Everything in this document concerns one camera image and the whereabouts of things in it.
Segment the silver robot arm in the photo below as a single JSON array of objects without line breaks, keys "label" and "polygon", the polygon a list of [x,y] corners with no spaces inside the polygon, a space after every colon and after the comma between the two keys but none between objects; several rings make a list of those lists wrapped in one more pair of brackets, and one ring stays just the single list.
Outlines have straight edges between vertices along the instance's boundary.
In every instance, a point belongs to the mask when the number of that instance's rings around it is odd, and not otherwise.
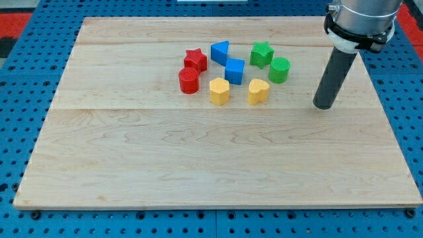
[{"label": "silver robot arm", "polygon": [[381,52],[395,33],[402,0],[333,0],[326,6],[324,30],[346,54]]}]

